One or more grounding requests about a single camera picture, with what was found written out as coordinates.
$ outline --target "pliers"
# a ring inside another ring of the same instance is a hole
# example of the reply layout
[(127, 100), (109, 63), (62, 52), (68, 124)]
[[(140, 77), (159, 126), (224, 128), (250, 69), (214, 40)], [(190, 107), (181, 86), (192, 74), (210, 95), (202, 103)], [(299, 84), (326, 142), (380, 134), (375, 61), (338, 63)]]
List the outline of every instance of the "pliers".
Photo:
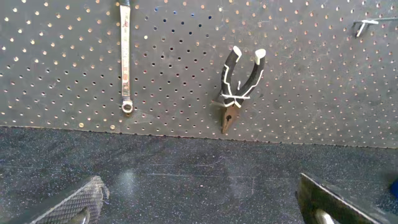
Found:
[(231, 53), (229, 53), (223, 68), (221, 75), (221, 96), (224, 97), (223, 103), (220, 103), (223, 110), (223, 129), (222, 133), (225, 134), (229, 127), (233, 124), (236, 118), (239, 116), (239, 109), (242, 107), (242, 103), (246, 99), (250, 99), (250, 93), (259, 84), (264, 71), (266, 50), (259, 49), (255, 51), (255, 64), (253, 71), (246, 83), (238, 90), (235, 94), (231, 91), (231, 76), (234, 67), (238, 60), (242, 56), (242, 52), (239, 47), (234, 46)]

